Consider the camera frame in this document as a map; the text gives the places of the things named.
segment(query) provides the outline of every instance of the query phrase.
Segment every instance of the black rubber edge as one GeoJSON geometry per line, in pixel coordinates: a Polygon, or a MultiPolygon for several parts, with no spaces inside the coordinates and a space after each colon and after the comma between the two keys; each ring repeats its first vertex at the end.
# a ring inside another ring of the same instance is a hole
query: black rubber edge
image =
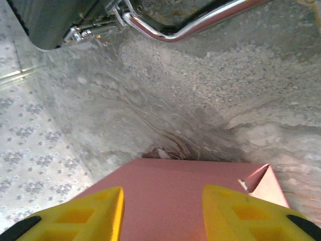
{"type": "Polygon", "coordinates": [[[305,218],[295,215],[287,215],[296,226],[301,228],[306,234],[310,235],[315,241],[321,241],[321,228],[305,218]]]}
{"type": "Polygon", "coordinates": [[[28,230],[30,230],[30,228],[40,222],[40,220],[40,216],[33,216],[17,222],[2,234],[0,234],[0,241],[16,241],[28,230]]]}

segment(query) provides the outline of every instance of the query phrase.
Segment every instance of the pink platform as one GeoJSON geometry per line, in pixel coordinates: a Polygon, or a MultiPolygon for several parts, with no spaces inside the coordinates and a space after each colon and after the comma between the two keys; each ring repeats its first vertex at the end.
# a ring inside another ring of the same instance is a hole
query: pink platform
{"type": "Polygon", "coordinates": [[[246,193],[238,179],[245,181],[250,195],[288,207],[272,168],[249,163],[138,158],[77,197],[122,186],[125,212],[121,241],[207,240],[202,214],[204,185],[246,193]]]}

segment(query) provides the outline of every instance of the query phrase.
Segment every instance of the chrome bar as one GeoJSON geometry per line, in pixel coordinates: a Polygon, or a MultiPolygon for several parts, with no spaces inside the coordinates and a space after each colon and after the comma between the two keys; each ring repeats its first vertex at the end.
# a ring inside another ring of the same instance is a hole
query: chrome bar
{"type": "Polygon", "coordinates": [[[120,22],[120,24],[121,24],[123,27],[125,27],[127,24],[124,22],[124,20],[123,20],[123,19],[121,18],[121,16],[119,15],[118,10],[119,10],[118,6],[112,8],[112,11],[113,11],[113,13],[115,14],[117,20],[120,22]]]}
{"type": "Polygon", "coordinates": [[[157,30],[156,26],[151,26],[142,16],[135,13],[125,12],[122,17],[125,22],[143,33],[144,35],[162,41],[162,42],[175,42],[181,40],[195,32],[203,30],[208,26],[246,10],[254,5],[266,2],[266,0],[235,0],[227,3],[219,8],[213,9],[207,14],[201,15],[199,18],[188,23],[186,26],[178,29],[175,33],[164,34],[157,30]]]}

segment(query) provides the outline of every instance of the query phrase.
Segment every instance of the yellow foam pad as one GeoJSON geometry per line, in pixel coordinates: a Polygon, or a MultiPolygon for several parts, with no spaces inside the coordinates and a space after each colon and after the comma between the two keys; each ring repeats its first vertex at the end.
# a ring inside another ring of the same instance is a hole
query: yellow foam pad
{"type": "Polygon", "coordinates": [[[108,188],[30,215],[42,220],[17,240],[118,241],[123,212],[122,188],[108,188]]]}
{"type": "Polygon", "coordinates": [[[301,213],[216,185],[203,190],[208,241],[314,241],[286,216],[301,213]]]}

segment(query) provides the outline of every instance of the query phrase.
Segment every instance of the patterned tile floor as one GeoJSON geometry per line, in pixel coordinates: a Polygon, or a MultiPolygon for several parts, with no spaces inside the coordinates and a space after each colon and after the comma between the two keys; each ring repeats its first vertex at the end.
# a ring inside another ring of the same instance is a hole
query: patterned tile floor
{"type": "MultiPolygon", "coordinates": [[[[21,71],[0,2],[0,75],[21,71]]],[[[26,84],[0,81],[0,233],[92,185],[89,171],[26,84]]]]}

